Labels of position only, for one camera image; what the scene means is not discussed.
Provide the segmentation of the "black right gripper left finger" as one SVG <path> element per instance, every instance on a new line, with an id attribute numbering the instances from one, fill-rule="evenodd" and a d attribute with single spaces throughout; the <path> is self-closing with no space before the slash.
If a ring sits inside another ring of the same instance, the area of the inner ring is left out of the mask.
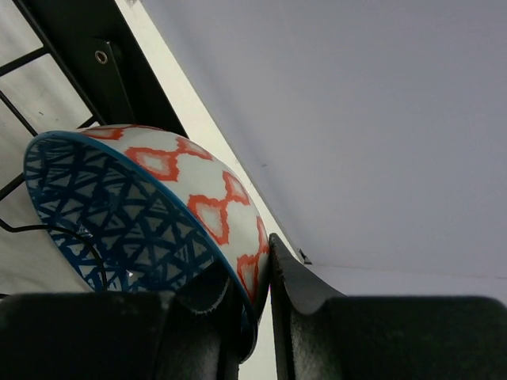
<path id="1" fill-rule="evenodd" d="M 236 379 L 241 301 L 214 263 L 178 291 L 11 295 L 4 379 Z"/>

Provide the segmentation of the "blue patterned bowl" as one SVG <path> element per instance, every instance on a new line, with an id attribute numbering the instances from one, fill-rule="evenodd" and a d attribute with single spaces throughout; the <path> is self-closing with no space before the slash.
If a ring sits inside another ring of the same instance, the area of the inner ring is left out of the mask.
<path id="1" fill-rule="evenodd" d="M 269 238 L 232 169 L 156 127 L 48 131 L 24 156 L 39 220 L 76 273 L 99 291 L 178 291 L 212 264 L 242 299 L 248 359 L 269 288 Z"/>

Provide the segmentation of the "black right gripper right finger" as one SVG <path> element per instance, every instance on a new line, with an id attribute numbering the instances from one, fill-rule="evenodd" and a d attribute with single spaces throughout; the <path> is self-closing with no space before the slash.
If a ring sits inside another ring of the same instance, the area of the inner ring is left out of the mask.
<path id="1" fill-rule="evenodd" d="M 269 237 L 280 379 L 503 379 L 506 308 L 476 296 L 347 296 Z"/>

